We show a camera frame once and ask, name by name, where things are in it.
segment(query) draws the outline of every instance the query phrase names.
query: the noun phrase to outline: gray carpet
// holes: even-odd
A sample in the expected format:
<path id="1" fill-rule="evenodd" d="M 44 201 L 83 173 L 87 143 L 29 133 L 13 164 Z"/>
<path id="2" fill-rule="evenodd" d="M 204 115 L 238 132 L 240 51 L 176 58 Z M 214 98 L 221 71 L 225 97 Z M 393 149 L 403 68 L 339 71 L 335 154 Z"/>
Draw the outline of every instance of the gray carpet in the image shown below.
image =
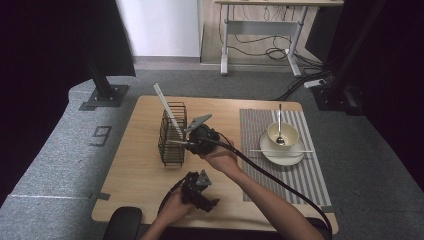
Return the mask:
<path id="1" fill-rule="evenodd" d="M 0 239 L 101 239 L 106 224 L 91 211 L 141 95 L 273 100 L 294 80 L 290 73 L 217 71 L 137 72 L 109 77 L 127 84 L 120 108 L 78 111 L 94 84 L 69 92 L 68 107 L 49 140 L 0 209 Z M 302 104 L 340 231 L 334 239 L 424 239 L 424 194 L 365 117 L 322 112 L 301 87 L 288 101 Z M 90 143 L 97 126 L 111 126 L 104 147 Z"/>

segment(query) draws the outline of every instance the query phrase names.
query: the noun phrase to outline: desk leg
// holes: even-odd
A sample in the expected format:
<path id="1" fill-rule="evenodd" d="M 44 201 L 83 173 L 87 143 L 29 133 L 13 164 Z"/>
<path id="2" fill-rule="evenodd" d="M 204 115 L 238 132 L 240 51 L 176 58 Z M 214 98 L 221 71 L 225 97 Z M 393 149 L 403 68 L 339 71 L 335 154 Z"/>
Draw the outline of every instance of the desk leg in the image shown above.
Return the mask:
<path id="1" fill-rule="evenodd" d="M 224 19 L 224 46 L 221 53 L 221 75 L 228 74 L 228 23 L 230 14 L 230 5 L 227 5 L 227 14 Z"/>
<path id="2" fill-rule="evenodd" d="M 293 41 L 290 44 L 290 48 L 286 49 L 287 60 L 290 63 L 290 67 L 292 68 L 293 74 L 295 77 L 299 77 L 302 73 L 297 66 L 296 59 L 294 57 L 294 52 L 296 51 L 296 45 L 299 41 L 300 33 L 302 32 L 302 27 L 305 22 L 306 13 L 308 12 L 308 6 L 304 6 L 302 10 L 302 16 L 299 22 L 297 22 L 296 33 L 294 35 Z"/>

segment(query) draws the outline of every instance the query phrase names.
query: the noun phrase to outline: wooden table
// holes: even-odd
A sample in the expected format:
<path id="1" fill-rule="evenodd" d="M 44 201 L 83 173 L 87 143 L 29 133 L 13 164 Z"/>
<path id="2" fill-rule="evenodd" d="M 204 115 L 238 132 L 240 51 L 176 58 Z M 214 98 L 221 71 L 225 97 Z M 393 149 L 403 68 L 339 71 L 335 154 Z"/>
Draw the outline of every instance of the wooden table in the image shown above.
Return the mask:
<path id="1" fill-rule="evenodd" d="M 186 105 L 188 123 L 193 118 L 211 113 L 213 116 L 206 124 L 232 139 L 237 149 L 241 144 L 239 109 L 273 110 L 279 104 L 271 101 L 187 97 L 166 97 L 166 100 Z M 283 110 L 302 111 L 299 103 L 281 103 Z M 169 189 L 189 171 L 200 173 L 205 169 L 212 185 L 202 195 L 208 199 L 219 198 L 220 202 L 209 213 L 193 210 L 175 226 L 275 231 L 254 203 L 243 202 L 243 192 L 234 182 L 197 155 L 186 151 L 182 167 L 163 165 L 157 147 L 163 111 L 164 107 L 157 96 L 138 99 L 101 190 L 101 194 L 110 197 L 108 200 L 97 200 L 92 212 L 93 219 L 107 222 L 119 207 L 134 206 L 143 211 L 141 223 L 150 224 L 156 218 L 159 205 Z M 320 218 L 308 205 L 295 207 L 307 217 Z M 336 233 L 338 226 L 335 216 L 330 213 L 328 217 Z"/>
<path id="2" fill-rule="evenodd" d="M 215 0 L 215 3 L 226 5 L 224 19 L 224 44 L 221 54 L 221 74 L 228 73 L 228 34 L 292 36 L 289 49 L 286 49 L 287 60 L 290 63 L 294 76 L 301 76 L 296 63 L 294 52 L 300 33 L 305 22 L 309 6 L 336 7 L 342 6 L 343 0 Z M 270 6 L 303 6 L 298 21 L 237 21 L 230 20 L 230 5 L 270 5 Z"/>

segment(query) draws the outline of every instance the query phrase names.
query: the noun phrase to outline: wire utensil holder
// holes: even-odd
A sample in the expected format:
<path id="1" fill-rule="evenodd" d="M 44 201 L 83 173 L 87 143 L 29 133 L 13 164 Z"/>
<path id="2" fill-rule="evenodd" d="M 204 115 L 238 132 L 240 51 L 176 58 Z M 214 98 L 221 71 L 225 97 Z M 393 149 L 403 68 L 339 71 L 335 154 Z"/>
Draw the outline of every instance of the wire utensil holder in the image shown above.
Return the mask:
<path id="1" fill-rule="evenodd" d="M 185 132 L 182 133 L 183 139 L 181 139 L 181 135 L 175 128 L 173 120 L 177 122 L 180 129 L 186 129 L 187 110 L 182 102 L 169 102 L 168 105 L 174 118 L 170 118 L 166 110 L 163 111 L 158 142 L 160 158 L 165 166 L 167 166 L 167 164 L 179 164 L 182 166 L 184 163 L 185 147 L 178 143 L 169 142 L 169 140 L 181 142 L 186 139 Z"/>

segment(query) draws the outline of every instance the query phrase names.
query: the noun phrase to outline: striped placemat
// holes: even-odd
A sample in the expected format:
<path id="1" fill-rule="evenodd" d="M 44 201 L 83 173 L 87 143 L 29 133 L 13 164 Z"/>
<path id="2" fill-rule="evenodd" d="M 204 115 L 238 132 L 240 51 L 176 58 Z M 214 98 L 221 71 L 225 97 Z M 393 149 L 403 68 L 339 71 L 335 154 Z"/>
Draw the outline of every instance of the striped placemat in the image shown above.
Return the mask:
<path id="1" fill-rule="evenodd" d="M 249 151 L 260 149 L 259 138 L 261 134 L 266 131 L 271 123 L 277 121 L 278 110 L 240 109 L 241 152 L 261 168 L 305 195 L 315 204 L 331 206 L 327 187 L 325 186 L 315 148 L 302 111 L 282 111 L 282 121 L 291 124 L 298 130 L 306 149 L 313 150 L 313 153 L 306 153 L 303 160 L 298 164 L 281 166 L 269 161 L 261 152 Z M 302 199 L 259 173 L 245 162 L 243 162 L 243 170 L 253 179 L 284 197 L 290 203 L 306 204 Z M 243 194 L 243 200 L 251 201 L 246 194 Z"/>

